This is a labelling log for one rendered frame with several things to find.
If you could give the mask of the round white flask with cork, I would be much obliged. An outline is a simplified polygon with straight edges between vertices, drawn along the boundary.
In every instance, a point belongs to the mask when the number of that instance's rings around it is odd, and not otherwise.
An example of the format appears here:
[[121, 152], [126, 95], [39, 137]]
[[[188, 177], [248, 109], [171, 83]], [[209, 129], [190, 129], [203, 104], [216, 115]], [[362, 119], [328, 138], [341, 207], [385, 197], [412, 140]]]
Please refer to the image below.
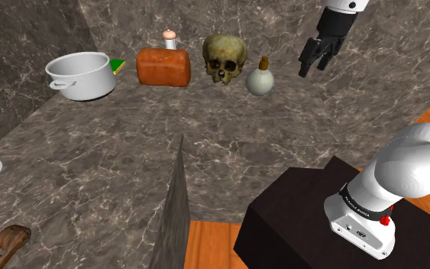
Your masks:
[[266, 96], [271, 92], [274, 85], [274, 76], [268, 67], [268, 57], [262, 57], [258, 68], [249, 72], [245, 85], [250, 94]]

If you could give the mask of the dark robot stand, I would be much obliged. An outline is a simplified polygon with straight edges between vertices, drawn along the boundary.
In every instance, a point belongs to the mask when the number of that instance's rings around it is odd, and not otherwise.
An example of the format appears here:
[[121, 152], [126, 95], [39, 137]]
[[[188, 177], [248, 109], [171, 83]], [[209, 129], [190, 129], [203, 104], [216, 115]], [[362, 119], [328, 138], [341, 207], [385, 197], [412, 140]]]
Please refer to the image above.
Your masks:
[[404, 199], [383, 260], [330, 229], [324, 201], [357, 173], [337, 157], [322, 169], [289, 168], [248, 206], [234, 251], [248, 269], [430, 269], [430, 215]]

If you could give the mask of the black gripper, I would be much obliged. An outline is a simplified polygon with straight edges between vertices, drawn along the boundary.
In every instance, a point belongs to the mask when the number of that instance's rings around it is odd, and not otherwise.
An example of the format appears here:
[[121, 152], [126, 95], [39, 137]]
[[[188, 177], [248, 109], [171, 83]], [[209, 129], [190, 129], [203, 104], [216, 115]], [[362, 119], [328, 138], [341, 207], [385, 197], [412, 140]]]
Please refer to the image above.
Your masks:
[[318, 37], [310, 37], [306, 41], [302, 53], [299, 56], [301, 67], [299, 75], [305, 78], [311, 65], [320, 58], [317, 68], [324, 70], [329, 61], [338, 54], [344, 39], [351, 29], [357, 13], [346, 14], [325, 8], [317, 24]]

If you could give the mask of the brown bread loaf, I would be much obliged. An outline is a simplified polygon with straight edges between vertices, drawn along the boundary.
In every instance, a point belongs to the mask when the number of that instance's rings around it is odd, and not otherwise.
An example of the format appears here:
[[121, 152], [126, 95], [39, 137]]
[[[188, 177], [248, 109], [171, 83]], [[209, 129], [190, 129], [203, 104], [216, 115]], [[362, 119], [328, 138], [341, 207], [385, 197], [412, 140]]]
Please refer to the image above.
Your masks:
[[191, 80], [190, 59], [185, 50], [145, 47], [138, 53], [136, 64], [142, 85], [187, 87]]

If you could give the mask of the white shaker with pink cap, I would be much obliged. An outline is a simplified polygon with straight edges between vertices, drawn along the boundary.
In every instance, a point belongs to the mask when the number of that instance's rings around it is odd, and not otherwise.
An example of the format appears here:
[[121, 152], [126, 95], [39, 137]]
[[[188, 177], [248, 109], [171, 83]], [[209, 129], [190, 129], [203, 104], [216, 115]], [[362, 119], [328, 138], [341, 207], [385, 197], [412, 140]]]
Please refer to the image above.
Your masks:
[[176, 33], [170, 29], [163, 32], [163, 39], [165, 40], [165, 48], [169, 50], [176, 49]]

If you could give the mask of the white cooking pot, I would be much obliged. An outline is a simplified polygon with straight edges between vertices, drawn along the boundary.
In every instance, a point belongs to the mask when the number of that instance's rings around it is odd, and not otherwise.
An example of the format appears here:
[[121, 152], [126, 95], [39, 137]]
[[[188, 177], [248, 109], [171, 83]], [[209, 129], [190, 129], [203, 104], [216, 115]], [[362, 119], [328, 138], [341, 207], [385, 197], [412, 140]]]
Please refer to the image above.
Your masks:
[[49, 87], [67, 99], [87, 101], [109, 94], [117, 81], [110, 58], [102, 52], [78, 52], [56, 58], [45, 67]]

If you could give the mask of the yellowed skull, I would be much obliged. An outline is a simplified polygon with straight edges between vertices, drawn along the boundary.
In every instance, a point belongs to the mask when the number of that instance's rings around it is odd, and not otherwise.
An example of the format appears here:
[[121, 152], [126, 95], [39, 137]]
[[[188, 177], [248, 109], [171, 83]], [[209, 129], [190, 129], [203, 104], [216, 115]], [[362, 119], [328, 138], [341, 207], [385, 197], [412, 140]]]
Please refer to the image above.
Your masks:
[[226, 86], [239, 76], [247, 59], [247, 45], [230, 34], [213, 34], [204, 40], [202, 55], [206, 73], [214, 83]]

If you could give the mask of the green yellow sponge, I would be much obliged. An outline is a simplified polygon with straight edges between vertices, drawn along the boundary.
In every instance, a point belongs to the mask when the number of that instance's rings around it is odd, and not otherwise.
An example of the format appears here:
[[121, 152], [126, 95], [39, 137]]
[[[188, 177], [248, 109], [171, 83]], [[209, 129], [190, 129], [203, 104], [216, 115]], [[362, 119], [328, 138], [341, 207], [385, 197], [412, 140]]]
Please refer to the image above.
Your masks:
[[126, 64], [125, 60], [120, 60], [120, 59], [112, 59], [110, 60], [109, 63], [114, 75], [117, 75]]

